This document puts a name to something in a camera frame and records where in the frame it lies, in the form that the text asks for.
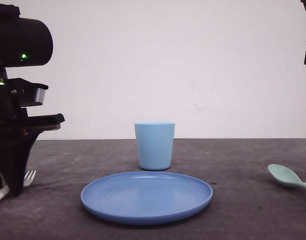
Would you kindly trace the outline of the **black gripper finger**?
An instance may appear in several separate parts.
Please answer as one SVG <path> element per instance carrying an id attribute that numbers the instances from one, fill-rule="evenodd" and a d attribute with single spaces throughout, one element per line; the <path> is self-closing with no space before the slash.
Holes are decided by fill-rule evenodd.
<path id="1" fill-rule="evenodd" d="M 22 194 L 28 158 L 36 139 L 36 136 L 0 138 L 0 189 L 5 182 L 14 196 Z"/>

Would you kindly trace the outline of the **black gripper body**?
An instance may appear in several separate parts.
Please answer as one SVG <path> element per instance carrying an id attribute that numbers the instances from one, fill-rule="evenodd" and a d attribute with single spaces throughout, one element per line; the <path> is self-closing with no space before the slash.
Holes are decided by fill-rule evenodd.
<path id="1" fill-rule="evenodd" d="M 48 86 L 22 78 L 8 78 L 0 67 L 0 138 L 6 135 L 41 133 L 61 128 L 61 113 L 28 116 L 27 107 L 41 106 Z"/>

